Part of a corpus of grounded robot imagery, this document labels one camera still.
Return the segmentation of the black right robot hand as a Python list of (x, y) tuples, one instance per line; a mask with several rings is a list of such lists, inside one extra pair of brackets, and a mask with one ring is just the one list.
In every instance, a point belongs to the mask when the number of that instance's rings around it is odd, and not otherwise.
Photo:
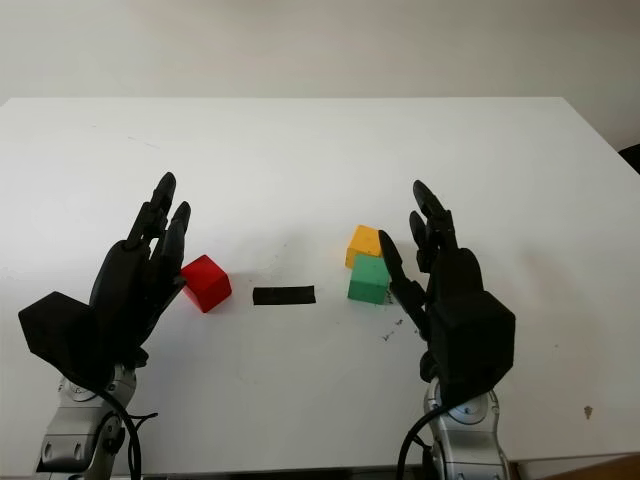
[(389, 288), (397, 303), (411, 318), (420, 337), (432, 340), (429, 309), (436, 302), (484, 289), (480, 266), (474, 254), (458, 246), (452, 213), (420, 180), (413, 183), (418, 209), (409, 215), (409, 225), (418, 250), (419, 270), (429, 275), (423, 288), (403, 270), (401, 255), (391, 237), (378, 232), (384, 263), (390, 275)]

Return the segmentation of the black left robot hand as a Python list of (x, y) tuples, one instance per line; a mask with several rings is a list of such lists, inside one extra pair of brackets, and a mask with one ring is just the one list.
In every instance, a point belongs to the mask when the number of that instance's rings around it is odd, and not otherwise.
[(175, 176), (165, 173), (127, 238), (108, 251), (91, 291), (106, 358), (130, 369), (146, 365), (142, 345), (186, 284), (181, 269), (191, 207), (184, 201), (169, 215), (175, 189)]

